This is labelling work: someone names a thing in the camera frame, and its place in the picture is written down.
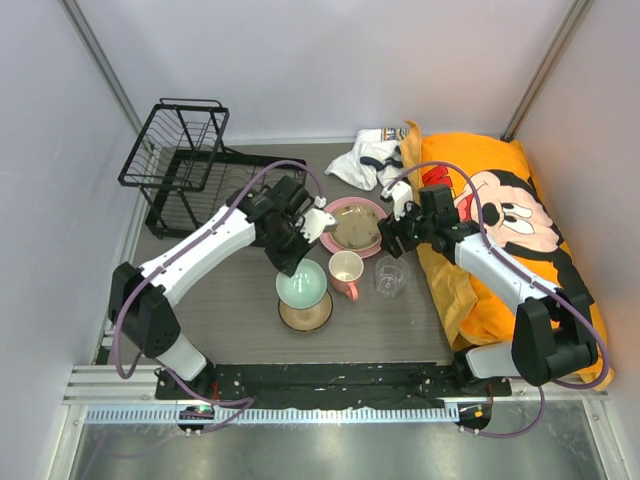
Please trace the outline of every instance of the transparent cup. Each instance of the transparent cup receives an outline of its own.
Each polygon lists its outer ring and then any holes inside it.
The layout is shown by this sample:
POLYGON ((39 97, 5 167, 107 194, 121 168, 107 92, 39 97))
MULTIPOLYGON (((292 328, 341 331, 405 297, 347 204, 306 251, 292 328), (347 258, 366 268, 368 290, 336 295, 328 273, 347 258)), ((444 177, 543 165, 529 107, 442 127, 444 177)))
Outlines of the transparent cup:
POLYGON ((376 263, 376 292, 383 297, 395 297, 411 278, 411 267, 401 258, 391 255, 381 258, 376 263))

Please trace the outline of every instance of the dish rack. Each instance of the dish rack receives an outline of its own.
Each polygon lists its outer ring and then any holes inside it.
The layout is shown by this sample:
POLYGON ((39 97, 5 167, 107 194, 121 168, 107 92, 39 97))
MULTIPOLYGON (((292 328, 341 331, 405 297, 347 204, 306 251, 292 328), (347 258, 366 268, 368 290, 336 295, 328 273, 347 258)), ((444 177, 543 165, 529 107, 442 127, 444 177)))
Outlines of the dish rack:
MULTIPOLYGON (((158 238, 184 238, 207 222, 226 199, 282 157, 245 155, 225 146, 229 109, 217 100, 161 98, 125 162, 118 181, 136 187, 149 204, 145 225, 158 238)), ((286 158, 305 165, 304 160, 286 158)), ((293 166, 269 171, 260 190, 284 175, 304 185, 293 166)))

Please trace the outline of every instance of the orange pillow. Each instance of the orange pillow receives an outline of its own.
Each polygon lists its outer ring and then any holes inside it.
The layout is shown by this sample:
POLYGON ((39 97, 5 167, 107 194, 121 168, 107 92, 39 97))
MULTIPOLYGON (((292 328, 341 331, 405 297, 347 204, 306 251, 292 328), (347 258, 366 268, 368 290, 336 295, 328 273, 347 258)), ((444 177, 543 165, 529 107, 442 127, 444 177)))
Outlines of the orange pillow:
MULTIPOLYGON (((411 130, 401 145, 405 167, 429 160, 461 167, 478 189, 485 227, 498 245, 540 277, 588 293, 573 265, 567 243, 540 200, 537 182, 519 142, 505 143, 470 133, 422 138, 419 127, 408 123, 411 130)), ((458 173, 446 167, 423 167, 410 175, 410 181, 414 193, 424 185, 447 185, 461 219, 477 220, 471 190, 458 173)), ((482 282, 451 265, 428 245, 421 245, 418 255, 454 349, 512 339, 513 315, 482 282)), ((594 327, 606 342, 604 323, 593 301, 590 312, 594 327)), ((595 379, 601 368, 599 360, 579 373, 588 382, 595 379)))

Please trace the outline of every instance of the yellow fabric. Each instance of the yellow fabric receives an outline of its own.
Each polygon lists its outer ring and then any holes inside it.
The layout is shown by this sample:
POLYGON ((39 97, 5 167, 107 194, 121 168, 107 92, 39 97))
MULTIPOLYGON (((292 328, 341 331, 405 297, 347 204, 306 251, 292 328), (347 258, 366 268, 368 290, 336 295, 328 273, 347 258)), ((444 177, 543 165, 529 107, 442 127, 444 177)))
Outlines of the yellow fabric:
MULTIPOLYGON (((487 225, 492 238, 542 278, 561 284, 558 280, 559 271, 565 283, 566 275, 577 275, 571 263, 569 247, 540 203, 542 199, 537 179, 530 170, 519 142, 508 144, 469 133, 436 134, 423 138, 418 125, 407 123, 411 128, 400 145, 406 168, 420 162, 442 160, 460 166, 469 176, 478 174, 474 178, 474 185, 483 185, 479 189, 483 208, 487 203, 492 203, 490 200, 497 198, 497 195, 500 195, 500 200, 506 198, 502 203, 493 202, 502 205, 503 211, 493 212, 493 221, 496 223, 487 225)), ((456 172, 442 167, 436 170, 434 167, 423 167, 410 174, 409 180, 416 201, 417 190, 425 182, 444 183, 452 189, 459 211, 463 215, 476 215, 475 202, 472 204, 471 200, 467 200, 470 191, 465 190, 466 182, 456 172), (465 205, 472 205, 472 208, 465 209, 465 205)), ((482 282, 449 263, 428 245, 418 247, 418 256, 452 348, 459 350, 470 344, 486 345, 511 340, 515 319, 482 282)), ((590 311, 595 328, 606 342, 604 323, 595 303, 590 311)), ((596 365, 581 370, 579 374, 588 382, 595 379, 601 368, 601 360, 598 360, 596 365)), ((604 388, 612 378, 613 372, 600 388, 604 388)))

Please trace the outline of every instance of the pink handle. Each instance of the pink handle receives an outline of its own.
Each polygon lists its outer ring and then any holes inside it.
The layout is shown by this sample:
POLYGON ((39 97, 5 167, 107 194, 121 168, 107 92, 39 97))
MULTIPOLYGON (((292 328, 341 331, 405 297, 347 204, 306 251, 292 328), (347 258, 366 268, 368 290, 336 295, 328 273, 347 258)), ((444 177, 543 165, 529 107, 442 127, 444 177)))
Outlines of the pink handle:
POLYGON ((358 289, 354 283, 349 284, 349 290, 347 291, 347 297, 349 297, 354 302, 358 299, 358 289))

